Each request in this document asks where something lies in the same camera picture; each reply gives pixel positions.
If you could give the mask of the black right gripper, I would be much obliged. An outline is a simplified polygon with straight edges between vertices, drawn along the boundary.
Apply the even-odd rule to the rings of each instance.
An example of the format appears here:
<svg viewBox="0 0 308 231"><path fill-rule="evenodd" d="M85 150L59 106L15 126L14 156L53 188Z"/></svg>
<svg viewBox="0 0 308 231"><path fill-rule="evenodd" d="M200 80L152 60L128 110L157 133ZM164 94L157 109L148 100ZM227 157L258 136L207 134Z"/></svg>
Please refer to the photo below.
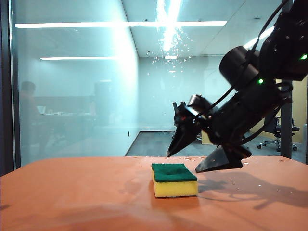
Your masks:
<svg viewBox="0 0 308 231"><path fill-rule="evenodd" d="M174 116L177 128L167 157L190 145L203 130L219 146L195 168L196 173L242 168L241 160L252 155L242 144L254 139L262 129L248 138L243 138L244 134L267 115L274 118L284 104L291 103L286 96L291 91L291 83L252 84L238 91L202 124L189 107L179 105Z"/></svg>

